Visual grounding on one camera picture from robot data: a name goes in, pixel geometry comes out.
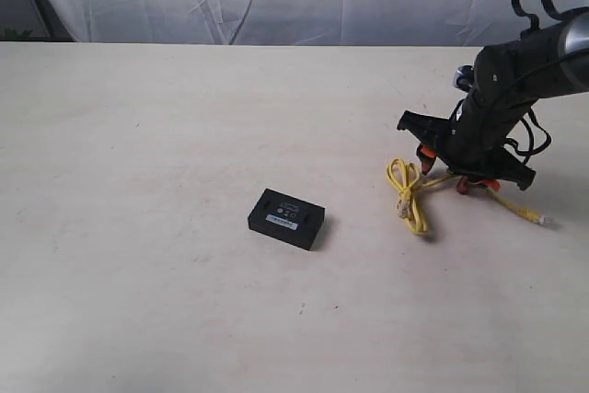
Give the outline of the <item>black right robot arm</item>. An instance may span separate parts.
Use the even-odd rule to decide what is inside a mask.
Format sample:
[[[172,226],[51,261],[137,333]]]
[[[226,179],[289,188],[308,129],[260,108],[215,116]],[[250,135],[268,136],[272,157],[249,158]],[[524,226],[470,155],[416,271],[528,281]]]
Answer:
[[[532,108],[538,100],[587,91],[587,13],[484,47],[474,64],[456,70],[454,86],[466,96],[449,118],[405,111],[398,122],[398,130],[412,133],[420,142],[416,155],[422,173],[441,160],[460,176],[460,191],[497,180],[526,190],[536,176],[527,164],[529,158],[551,141],[521,150],[509,134],[523,118],[537,124]]]

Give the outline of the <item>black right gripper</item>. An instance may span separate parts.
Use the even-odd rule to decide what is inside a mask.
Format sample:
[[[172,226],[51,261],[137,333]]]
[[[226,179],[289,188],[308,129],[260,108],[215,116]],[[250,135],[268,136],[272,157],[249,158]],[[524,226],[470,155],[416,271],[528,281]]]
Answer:
[[[459,101],[447,119],[404,111],[397,129],[411,133],[418,141],[416,156],[421,173],[427,175],[436,160],[459,176],[456,191],[468,194],[472,189],[497,192],[497,180],[510,181],[525,190],[536,172],[504,145],[508,134],[531,110],[531,104],[509,104],[502,99],[492,105],[473,91]]]

